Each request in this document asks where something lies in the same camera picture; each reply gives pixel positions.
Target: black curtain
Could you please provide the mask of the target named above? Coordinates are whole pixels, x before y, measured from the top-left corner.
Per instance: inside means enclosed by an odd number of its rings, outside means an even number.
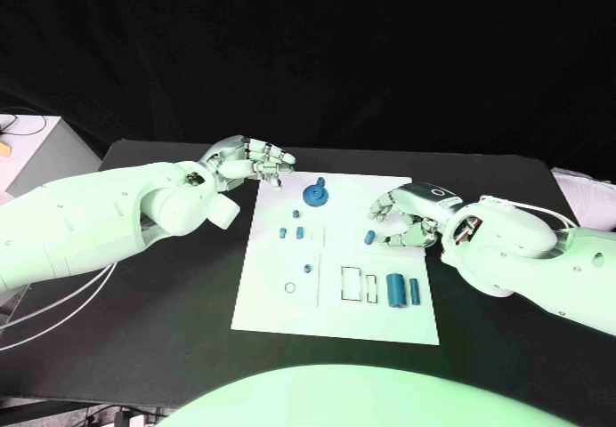
[[[4,0],[0,103],[119,138],[616,172],[616,2]]]

